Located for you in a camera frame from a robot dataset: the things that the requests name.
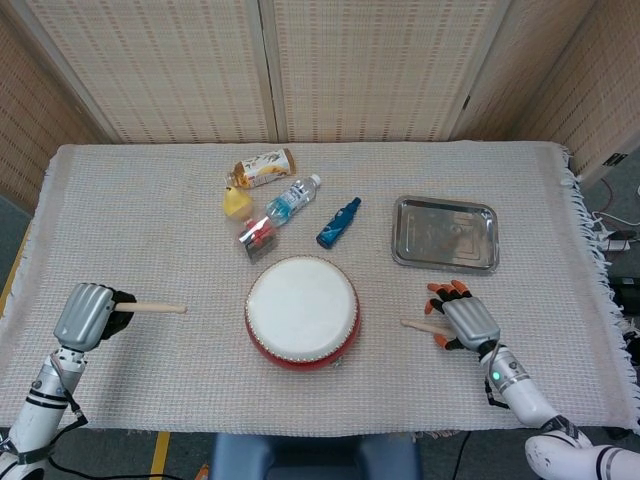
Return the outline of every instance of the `bottle label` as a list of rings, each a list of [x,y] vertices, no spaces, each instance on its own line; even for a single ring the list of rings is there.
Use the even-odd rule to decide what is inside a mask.
[[[269,183],[278,177],[291,175],[291,165],[289,165],[289,159],[284,149],[244,160],[242,167],[248,188]]]
[[[302,188],[293,185],[289,190],[280,195],[280,199],[287,204],[293,215],[304,204],[304,191]]]

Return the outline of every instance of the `white drumhead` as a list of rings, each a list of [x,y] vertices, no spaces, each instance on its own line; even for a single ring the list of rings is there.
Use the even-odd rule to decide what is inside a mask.
[[[342,346],[353,330],[356,294],[333,264],[292,257],[267,269],[247,299],[247,322],[273,355],[315,361]]]

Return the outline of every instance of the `woven screen panel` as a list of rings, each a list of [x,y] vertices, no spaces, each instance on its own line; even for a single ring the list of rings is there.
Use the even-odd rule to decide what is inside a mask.
[[[596,2],[512,138],[566,145],[574,172],[585,173],[637,134],[638,25],[636,0]]]
[[[0,21],[0,194],[33,212],[60,145],[97,137],[60,86]]]
[[[268,140],[245,2],[27,4],[123,142]]]
[[[592,0],[513,2],[454,138],[505,140],[592,5]]]
[[[273,0],[288,140],[446,139],[497,3]]]

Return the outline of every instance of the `drum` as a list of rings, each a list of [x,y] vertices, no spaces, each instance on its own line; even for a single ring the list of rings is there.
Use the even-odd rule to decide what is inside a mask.
[[[347,276],[316,257],[291,257],[265,270],[245,306],[247,331],[273,363],[294,370],[339,359],[360,327],[358,297]]]

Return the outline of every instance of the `woven tablecloth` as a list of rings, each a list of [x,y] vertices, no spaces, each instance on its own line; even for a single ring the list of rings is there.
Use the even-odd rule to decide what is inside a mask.
[[[477,355],[447,352],[423,320],[428,282],[451,274],[391,257],[401,195],[484,203],[497,213],[500,265],[456,275],[502,327],[540,390],[580,425],[635,427],[638,392],[621,350],[588,216],[559,145],[291,144],[317,198],[250,265],[222,208],[224,175],[273,145],[65,146],[53,158],[5,317],[0,321],[0,424],[11,424],[66,299],[97,282],[189,313],[136,314],[87,357],[76,397],[95,427],[287,435],[519,426],[490,407]],[[290,179],[252,190],[256,205]],[[331,251],[315,236],[353,197],[362,205]],[[243,305],[261,271],[292,255],[338,265],[361,302],[362,330],[339,368],[269,363],[251,344]],[[435,322],[442,322],[438,315]]]

